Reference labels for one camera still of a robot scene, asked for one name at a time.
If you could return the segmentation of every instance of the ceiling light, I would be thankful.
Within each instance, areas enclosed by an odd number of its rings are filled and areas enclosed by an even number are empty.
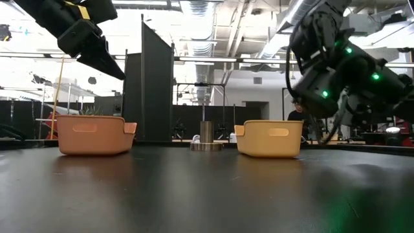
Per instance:
[[[14,52],[0,52],[0,56],[10,57],[10,58],[44,58],[43,54],[14,53]]]
[[[180,57],[180,61],[236,62],[236,58]]]
[[[216,45],[217,41],[203,41],[203,40],[192,40],[192,39],[180,39],[180,42],[186,42],[186,43],[209,43]]]
[[[112,3],[119,5],[157,5],[157,6],[167,6],[167,1],[122,1],[122,0],[112,0]],[[171,3],[171,6],[180,6],[178,2]]]
[[[71,58],[69,55],[67,55],[67,54],[51,54],[50,55],[52,58],[62,58],[62,57],[64,57],[64,58]]]
[[[194,62],[194,61],[187,61],[186,64],[191,64],[191,65],[214,65],[214,62]]]
[[[286,64],[286,60],[282,59],[243,59],[244,63],[266,63],[266,64]],[[296,64],[297,61],[289,61],[290,64]]]
[[[414,63],[387,63],[389,68],[414,68]]]

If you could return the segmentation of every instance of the black table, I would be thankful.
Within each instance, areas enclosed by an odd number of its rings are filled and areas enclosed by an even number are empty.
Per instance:
[[[0,232],[414,232],[414,158],[135,147],[0,151]]]

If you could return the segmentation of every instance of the metal cylinder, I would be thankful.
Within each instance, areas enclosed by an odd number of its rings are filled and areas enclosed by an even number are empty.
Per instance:
[[[210,121],[200,122],[200,142],[212,143],[214,141],[214,124]]]

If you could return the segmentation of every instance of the cable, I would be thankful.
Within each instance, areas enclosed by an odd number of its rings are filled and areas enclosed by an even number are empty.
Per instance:
[[[298,29],[299,29],[299,26],[303,23],[303,20],[305,19],[305,17],[308,15],[308,13],[315,7],[315,6],[317,6],[317,5],[319,5],[320,4],[320,2],[321,2],[322,0],[319,0],[316,4],[314,4],[307,12],[306,12],[306,14],[300,19],[300,21],[299,22],[297,22],[296,23],[296,25],[295,25],[295,27],[294,27],[294,29],[293,29],[293,32],[292,32],[292,34],[290,35],[290,38],[291,38],[291,40],[290,40],[290,42],[289,42],[289,45],[287,46],[287,49],[286,49],[286,71],[285,71],[285,79],[286,79],[286,87],[287,87],[287,90],[288,90],[288,92],[290,93],[290,95],[293,97],[293,99],[298,99],[298,95],[297,95],[297,93],[295,93],[294,91],[293,91],[293,89],[292,89],[292,86],[291,86],[291,84],[290,84],[290,75],[289,75],[289,72],[290,72],[290,51],[292,50],[292,48],[291,48],[291,43],[292,43],[292,40],[293,39],[295,39],[295,36],[296,36],[296,33],[298,32]],[[302,67],[301,67],[301,60],[300,60],[300,58],[298,58],[298,57],[296,57],[296,60],[297,60],[297,62],[298,62],[298,66],[299,66],[299,70],[302,72]]]

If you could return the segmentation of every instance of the black partition panel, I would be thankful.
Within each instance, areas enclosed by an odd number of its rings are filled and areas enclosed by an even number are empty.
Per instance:
[[[124,94],[122,95],[122,117],[126,122],[138,123],[136,136],[142,135],[142,56],[128,54],[126,56]]]
[[[173,49],[142,22],[144,118],[142,138],[171,141]]]
[[[9,126],[12,123],[12,118],[10,116],[11,109],[11,101],[0,101],[0,124]]]
[[[127,54],[122,104],[138,140],[171,141],[173,62],[173,48],[142,22],[142,53]]]
[[[12,126],[20,130],[27,139],[35,139],[35,102],[14,101]]]

